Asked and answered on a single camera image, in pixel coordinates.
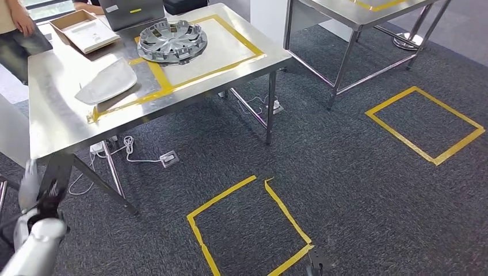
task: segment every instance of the white box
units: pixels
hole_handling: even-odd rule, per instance
[[[61,40],[87,54],[109,45],[120,37],[96,16],[75,11],[49,22]]]

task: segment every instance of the black bag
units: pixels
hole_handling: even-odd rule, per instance
[[[164,3],[166,11],[176,15],[206,7],[208,0],[164,0]]]

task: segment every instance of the yellow tape outline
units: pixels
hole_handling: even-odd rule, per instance
[[[303,232],[303,230],[298,226],[296,223],[295,219],[291,216],[291,214],[288,211],[288,208],[283,204],[281,199],[276,195],[275,191],[271,189],[269,186],[268,182],[273,180],[273,178],[266,179],[264,180],[264,189],[268,192],[268,194],[276,201],[276,204],[280,207],[281,211],[285,214],[289,222],[295,227],[295,230],[300,234],[302,239],[307,243],[300,251],[298,251],[295,255],[293,255],[291,258],[289,258],[287,261],[285,261],[283,264],[281,264],[278,268],[275,270],[271,271],[268,276],[278,276],[281,273],[283,273],[285,270],[289,269],[292,265],[294,265],[296,262],[298,262],[299,259],[301,259],[303,256],[305,256],[306,253],[314,246],[311,244],[312,240]]]
[[[111,109],[105,110],[103,112],[98,112],[97,111],[97,108],[94,107],[93,108],[93,111],[90,112],[87,115],[88,123],[97,122],[98,119],[101,116],[106,115],[108,113],[112,113],[112,112],[115,112],[115,111],[118,111],[118,110],[127,108],[127,107],[132,106],[132,105],[141,105],[141,104],[144,104],[146,102],[149,102],[149,101],[158,99],[160,97],[164,97],[164,96],[169,95],[172,92],[174,92],[175,89],[177,89],[177,88],[180,88],[182,86],[188,85],[188,84],[190,84],[192,82],[195,82],[195,81],[198,81],[200,79],[206,78],[206,77],[211,76],[213,74],[217,74],[217,73],[220,73],[220,72],[224,72],[224,71],[233,69],[233,68],[237,67],[238,65],[240,65],[242,63],[249,62],[249,61],[251,61],[253,59],[256,59],[256,58],[261,57],[261,56],[264,55],[264,52],[262,50],[260,50],[259,48],[257,48],[248,39],[246,39],[242,34],[240,34],[237,30],[235,30],[229,23],[227,23],[227,21],[225,21],[224,19],[222,19],[217,14],[214,14],[214,15],[211,15],[211,16],[207,16],[207,17],[203,17],[203,18],[194,20],[191,23],[192,24],[198,24],[198,23],[201,23],[201,22],[207,21],[207,20],[215,20],[215,21],[217,21],[222,27],[224,27],[224,29],[226,31],[228,31],[237,40],[239,40],[239,42],[242,43],[244,46],[246,46],[254,55],[251,56],[251,57],[245,58],[243,60],[240,60],[238,62],[235,62],[235,63],[229,64],[227,66],[224,66],[222,68],[219,68],[219,69],[210,71],[208,73],[205,73],[203,75],[197,76],[195,78],[189,79],[189,80],[184,81],[182,83],[179,83],[177,85],[171,85],[171,83],[167,79],[165,73],[161,69],[161,66],[159,65],[159,63],[150,62],[150,61],[145,60],[145,59],[143,59],[141,57],[139,57],[137,59],[130,60],[129,61],[129,65],[131,65],[131,66],[136,65],[136,64],[139,64],[139,63],[146,62],[148,64],[149,69],[151,70],[152,74],[154,75],[155,79],[157,80],[159,86],[161,87],[161,89],[158,90],[158,91],[149,93],[149,94],[147,94],[147,95],[145,95],[143,97],[137,98],[137,99],[135,99],[135,100],[133,100],[133,101],[131,101],[129,103],[123,104],[123,105],[118,106],[116,108],[111,108]],[[134,40],[136,41],[136,43],[139,42],[139,38],[138,37],[134,38]]]
[[[388,3],[385,3],[385,4],[382,4],[382,5],[379,5],[379,6],[371,6],[369,4],[366,4],[364,2],[361,2],[359,0],[350,0],[351,2],[369,10],[369,11],[372,11],[372,12],[378,12],[380,10],[384,10],[384,9],[388,9],[389,7],[393,7],[395,5],[398,5],[400,3],[403,3],[403,2],[406,2],[407,0],[394,0],[394,1],[391,1],[391,2],[388,2]]]
[[[307,243],[295,255],[291,256],[291,258],[289,258],[288,260],[286,260],[278,268],[274,269],[273,271],[271,271],[268,274],[268,276],[278,276],[281,273],[283,273],[286,269],[288,269],[289,267],[291,267],[298,260],[300,260],[303,256],[305,256],[305,254],[308,253],[308,251],[310,249],[312,249],[314,246],[311,244],[312,241],[310,240],[310,238],[303,232],[303,230],[300,228],[300,226],[298,226],[298,224],[296,223],[296,221],[293,219],[293,217],[291,216],[291,214],[289,213],[287,207],[283,204],[283,202],[281,201],[281,199],[279,199],[279,197],[276,195],[276,193],[273,191],[273,189],[271,189],[271,187],[268,185],[268,182],[271,181],[272,179],[273,178],[266,179],[264,181],[265,190],[276,201],[276,203],[278,204],[278,206],[280,207],[280,209],[283,211],[283,213],[285,214],[285,216],[287,217],[287,219],[290,221],[290,223],[293,225],[293,227],[297,230],[297,232],[300,234],[300,236]],[[229,189],[225,190],[221,194],[217,195],[213,199],[209,200],[208,202],[206,202],[202,206],[198,207],[197,209],[195,209],[194,211],[192,211],[191,213],[189,213],[188,215],[186,215],[186,218],[188,219],[188,222],[190,223],[190,227],[193,230],[193,233],[194,233],[194,235],[195,235],[195,237],[196,237],[196,239],[197,239],[197,241],[198,241],[198,243],[199,243],[199,245],[201,247],[201,250],[203,252],[203,255],[205,257],[205,260],[207,260],[208,266],[210,267],[210,270],[212,271],[212,274],[215,275],[215,276],[219,276],[220,275],[220,271],[217,268],[217,265],[215,264],[215,261],[212,258],[212,255],[210,254],[210,251],[208,251],[208,247],[203,242],[203,238],[201,237],[200,230],[198,229],[198,227],[197,227],[197,225],[195,223],[195,217],[198,214],[200,214],[201,212],[203,212],[205,209],[207,209],[210,206],[212,206],[213,204],[215,204],[217,201],[221,200],[222,198],[228,196],[232,192],[234,192],[234,191],[242,188],[244,185],[246,185],[246,184],[248,184],[248,183],[250,183],[250,182],[252,182],[254,180],[256,180],[256,176],[255,175],[252,175],[252,176],[244,179],[243,181],[241,181],[241,182],[237,183],[236,185],[230,187]]]
[[[392,103],[396,102],[397,100],[409,95],[410,93],[413,92],[419,92],[429,100],[435,102],[436,104],[440,105],[444,109],[447,109],[447,111],[453,113],[454,115],[458,116],[462,120],[468,122],[472,126],[474,126],[476,129],[471,132],[468,136],[463,138],[461,141],[457,142],[455,145],[453,145],[451,148],[447,149],[445,152],[440,154],[438,157],[433,158],[430,155],[428,155],[426,152],[424,152],[422,149],[417,147],[414,143],[412,143],[410,140],[405,138],[403,135],[398,133],[396,130],[394,130],[392,127],[387,125],[384,121],[382,121],[380,118],[378,118],[375,113],[382,110],[383,108],[387,107],[388,105],[391,105]],[[427,161],[434,163],[436,166],[442,164],[442,162],[446,161],[449,157],[460,151],[462,148],[464,148],[467,144],[475,140],[478,136],[483,134],[485,132],[485,129],[483,126],[479,125],[477,122],[473,121],[472,119],[466,117],[465,115],[459,113],[452,107],[446,105],[445,103],[439,101],[435,97],[431,96],[427,92],[423,91],[422,89],[418,88],[417,86],[412,86],[411,88],[401,92],[398,95],[395,95],[391,97],[390,99],[386,100],[383,103],[380,103],[379,105],[375,106],[374,108],[368,110],[365,112],[367,116],[369,116],[371,119],[373,119],[375,122],[377,122],[380,126],[382,126],[384,129],[389,131],[393,136],[398,138],[400,141],[404,142],[406,145],[408,145],[411,149],[413,149],[416,153],[418,153],[420,156],[425,158]]]

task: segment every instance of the person's hand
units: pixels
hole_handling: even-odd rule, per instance
[[[34,32],[34,22],[27,11],[19,6],[16,9],[11,9],[11,13],[12,21],[17,29],[24,34],[24,37],[30,36]]]

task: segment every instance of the table top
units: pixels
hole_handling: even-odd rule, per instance
[[[439,0],[299,0],[344,25],[362,30]]]
[[[224,4],[168,20],[197,23],[208,36],[205,51],[188,64],[163,67],[139,57],[135,39],[154,22],[119,31],[118,42],[86,56],[57,38],[53,50],[29,57],[32,159],[87,148],[291,61],[288,52]],[[93,72],[118,58],[125,58],[138,76],[133,88],[95,108],[74,98]]]

